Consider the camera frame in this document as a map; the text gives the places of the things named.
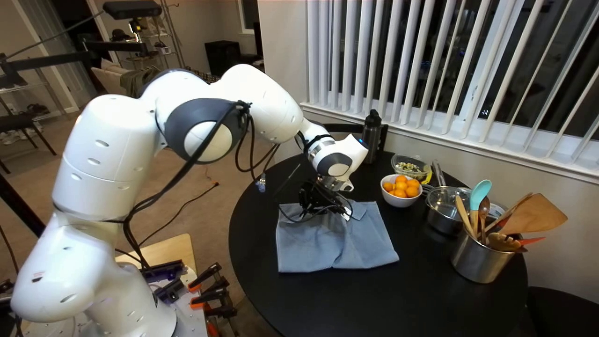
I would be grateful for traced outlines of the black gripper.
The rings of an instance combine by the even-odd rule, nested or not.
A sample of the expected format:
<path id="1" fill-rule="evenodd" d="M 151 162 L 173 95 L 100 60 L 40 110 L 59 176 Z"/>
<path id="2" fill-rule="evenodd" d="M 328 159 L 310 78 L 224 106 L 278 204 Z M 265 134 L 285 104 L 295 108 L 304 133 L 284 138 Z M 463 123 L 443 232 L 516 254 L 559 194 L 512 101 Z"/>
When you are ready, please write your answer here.
<path id="1" fill-rule="evenodd" d="M 300 206 L 306 213 L 351 213 L 351 204 L 321 179 L 308 181 L 300 189 Z"/>

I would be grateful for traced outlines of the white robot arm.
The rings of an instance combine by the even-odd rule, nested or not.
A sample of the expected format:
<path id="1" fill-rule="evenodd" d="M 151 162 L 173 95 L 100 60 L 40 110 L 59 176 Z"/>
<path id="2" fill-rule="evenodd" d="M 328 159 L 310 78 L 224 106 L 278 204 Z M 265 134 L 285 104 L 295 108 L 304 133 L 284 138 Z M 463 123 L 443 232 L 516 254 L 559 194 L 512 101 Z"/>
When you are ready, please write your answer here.
<path id="1" fill-rule="evenodd" d="M 98 95 L 68 138 L 55 213 L 18 275 L 14 312 L 42 325 L 85 314 L 96 337 L 205 335 L 201 314 L 162 301 L 136 265 L 115 258 L 115 245 L 147 206 L 139 191 L 160 149 L 177 151 L 186 166 L 216 162 L 248 127 L 274 144 L 298 138 L 334 192 L 353 189 L 351 174 L 368 155 L 357 136 L 334 138 L 284 86 L 246 63 L 212 84 L 171 69 L 139 97 Z"/>

